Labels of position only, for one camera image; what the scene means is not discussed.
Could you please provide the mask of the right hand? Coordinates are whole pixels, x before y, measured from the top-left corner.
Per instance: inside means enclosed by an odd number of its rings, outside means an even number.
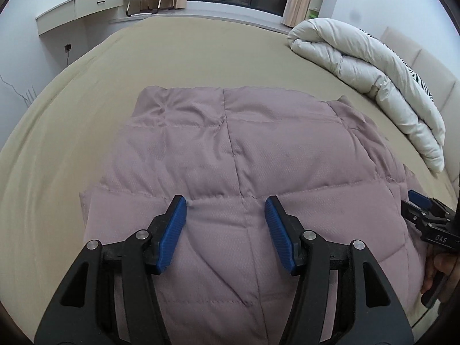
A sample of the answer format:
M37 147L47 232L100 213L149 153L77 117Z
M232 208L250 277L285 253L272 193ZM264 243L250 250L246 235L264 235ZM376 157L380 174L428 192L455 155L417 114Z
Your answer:
M433 245L429 245L426 253L426 264L421 294L426 293L433 285L436 273L448 276L439 294L439 300L446 302L459 283L459 257L445 252L437 251Z

